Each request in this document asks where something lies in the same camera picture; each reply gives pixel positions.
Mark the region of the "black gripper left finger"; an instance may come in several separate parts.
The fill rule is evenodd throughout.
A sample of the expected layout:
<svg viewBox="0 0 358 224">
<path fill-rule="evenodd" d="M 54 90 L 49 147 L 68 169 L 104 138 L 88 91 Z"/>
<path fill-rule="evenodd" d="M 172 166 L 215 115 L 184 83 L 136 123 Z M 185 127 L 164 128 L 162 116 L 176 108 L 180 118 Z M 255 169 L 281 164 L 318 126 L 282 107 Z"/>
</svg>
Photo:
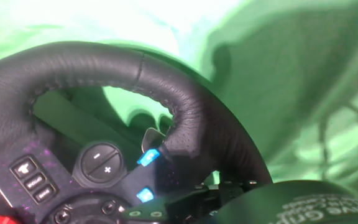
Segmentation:
<svg viewBox="0 0 358 224">
<path fill-rule="evenodd" d="M 195 223 L 221 205 L 219 190 L 179 190 L 126 210 L 126 224 Z"/>
</svg>

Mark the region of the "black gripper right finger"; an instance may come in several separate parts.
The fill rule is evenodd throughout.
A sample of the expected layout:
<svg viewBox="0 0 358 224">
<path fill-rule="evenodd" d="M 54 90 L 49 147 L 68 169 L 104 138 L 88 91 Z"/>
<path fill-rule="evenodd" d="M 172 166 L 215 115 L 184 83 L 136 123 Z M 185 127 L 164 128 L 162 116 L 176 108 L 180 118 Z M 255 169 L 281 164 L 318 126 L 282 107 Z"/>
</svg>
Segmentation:
<svg viewBox="0 0 358 224">
<path fill-rule="evenodd" d="M 254 190 L 261 185 L 255 180 L 239 181 L 235 179 L 220 180 L 219 196 L 221 204 L 227 204 L 231 200 L 240 197 L 242 194 Z"/>
</svg>

